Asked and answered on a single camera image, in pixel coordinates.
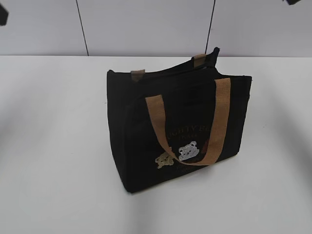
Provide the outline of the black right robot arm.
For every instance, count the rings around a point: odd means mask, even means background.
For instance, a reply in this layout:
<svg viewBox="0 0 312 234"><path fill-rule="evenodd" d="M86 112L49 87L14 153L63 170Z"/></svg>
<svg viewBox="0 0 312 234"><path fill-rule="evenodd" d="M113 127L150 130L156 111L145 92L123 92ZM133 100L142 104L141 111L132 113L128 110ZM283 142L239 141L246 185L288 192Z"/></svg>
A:
<svg viewBox="0 0 312 234"><path fill-rule="evenodd" d="M285 0L287 2L288 5L295 5L298 2L300 2L301 0Z"/></svg>

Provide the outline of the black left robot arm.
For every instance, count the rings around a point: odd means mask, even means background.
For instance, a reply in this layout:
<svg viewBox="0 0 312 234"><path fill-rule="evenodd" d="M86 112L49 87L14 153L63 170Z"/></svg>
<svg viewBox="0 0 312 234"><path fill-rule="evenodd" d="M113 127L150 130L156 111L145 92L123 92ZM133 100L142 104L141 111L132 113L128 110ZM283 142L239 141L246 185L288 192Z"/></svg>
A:
<svg viewBox="0 0 312 234"><path fill-rule="evenodd" d="M7 9L0 4L0 26L5 26L7 24L9 12Z"/></svg>

